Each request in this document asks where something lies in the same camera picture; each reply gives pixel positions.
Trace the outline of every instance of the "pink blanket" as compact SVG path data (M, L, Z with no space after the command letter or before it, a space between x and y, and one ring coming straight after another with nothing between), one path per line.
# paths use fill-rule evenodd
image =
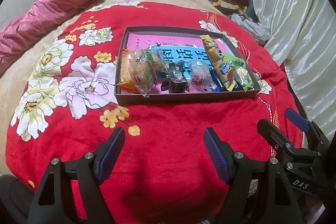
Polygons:
M0 32L0 75L25 51L55 27L70 19L94 0L38 0Z

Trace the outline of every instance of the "snack package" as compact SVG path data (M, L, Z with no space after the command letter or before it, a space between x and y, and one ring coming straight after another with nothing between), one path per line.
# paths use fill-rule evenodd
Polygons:
M153 69L159 72L167 73L167 67L163 58L163 51L161 48L151 50L141 50L142 58L149 61Z
M231 67L231 68L233 71L233 77L241 85L241 87L245 92L253 88L253 81L246 69L242 67Z
M184 62L169 62L168 66L167 78L162 82L161 91L169 90L169 93L184 93L188 88L188 81L182 73Z
M191 79L189 84L196 89L207 90L211 87L211 75L207 63L192 59L186 63L191 70Z
M120 88L127 90L129 92L138 92L137 88L134 86L131 76L128 71L130 61L134 57L134 51L128 49L122 49L121 64L120 64L120 76L119 83L117 84Z
M138 62L129 63L129 74L132 83L137 90L144 96L148 97L148 93L156 81L155 72L152 64L144 59L137 60Z
M210 83L212 92L226 91L226 88L214 70L210 70L210 75L212 77L212 82Z
M204 49L208 55L208 58L218 75L220 81L224 84L225 88L228 91L240 90L240 87L237 85L230 64L236 64L238 66L246 67L244 59L239 57L221 53L217 43L211 39L209 35L201 35L203 40Z
M184 93L188 86L187 79L180 70L172 71L172 78L169 83L169 93Z

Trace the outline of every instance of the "white satin curtain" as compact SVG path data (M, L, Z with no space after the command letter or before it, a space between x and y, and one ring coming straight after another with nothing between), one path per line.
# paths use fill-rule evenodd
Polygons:
M284 62L308 119L332 139L336 129L336 13L328 0L253 0L269 28L265 49Z

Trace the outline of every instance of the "blue gripper pad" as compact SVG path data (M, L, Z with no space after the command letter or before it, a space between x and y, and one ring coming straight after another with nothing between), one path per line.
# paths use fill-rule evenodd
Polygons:
M303 132L309 131L309 125L305 118L302 118L293 109L287 108L285 111L285 117L290 120L299 130Z
M94 152L96 158L93 169L99 184L102 184L110 177L124 143L125 131L118 127L107 141L98 145Z
M212 128L207 128L203 134L203 142L218 177L227 185L233 182L235 165L232 155L234 151L228 143L222 142Z

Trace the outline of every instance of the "red floral blanket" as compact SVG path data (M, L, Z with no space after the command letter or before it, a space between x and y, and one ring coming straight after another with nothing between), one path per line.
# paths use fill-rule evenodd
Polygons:
M115 56L125 28L140 25L223 32L255 73L261 92L253 100L118 106ZM288 107L296 109L285 74L226 17L138 1L100 5L84 12L40 58L8 128L6 160L36 189L52 158L78 159L121 126L126 142L101 186L116 222L196 223L219 210L228 189L206 152L204 129L213 127L234 150L267 160L272 150L256 131L260 119L269 119L301 146L302 132L285 123Z

